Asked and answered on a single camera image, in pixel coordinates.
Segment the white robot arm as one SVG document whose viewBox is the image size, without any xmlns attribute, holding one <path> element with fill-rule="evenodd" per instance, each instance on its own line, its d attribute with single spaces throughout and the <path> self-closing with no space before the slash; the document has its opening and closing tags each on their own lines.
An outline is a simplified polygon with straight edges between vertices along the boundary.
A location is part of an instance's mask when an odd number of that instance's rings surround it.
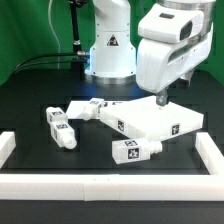
<svg viewBox="0 0 224 224">
<path fill-rule="evenodd" d="M 216 0 L 156 0 L 138 24 L 141 41 L 130 41 L 128 0 L 93 0 L 95 43 L 85 77 L 104 84 L 135 79 L 168 103 L 167 89 L 178 79 L 190 83 L 195 67 L 209 55 Z"/>
</svg>

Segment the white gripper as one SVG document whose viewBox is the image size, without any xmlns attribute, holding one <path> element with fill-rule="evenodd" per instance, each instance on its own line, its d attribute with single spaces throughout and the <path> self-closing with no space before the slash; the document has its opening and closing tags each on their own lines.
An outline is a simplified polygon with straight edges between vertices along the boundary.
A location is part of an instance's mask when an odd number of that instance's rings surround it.
<svg viewBox="0 0 224 224">
<path fill-rule="evenodd" d="M 210 54 L 213 2 L 156 2 L 138 25 L 136 82 L 168 103 L 167 89 Z"/>
</svg>

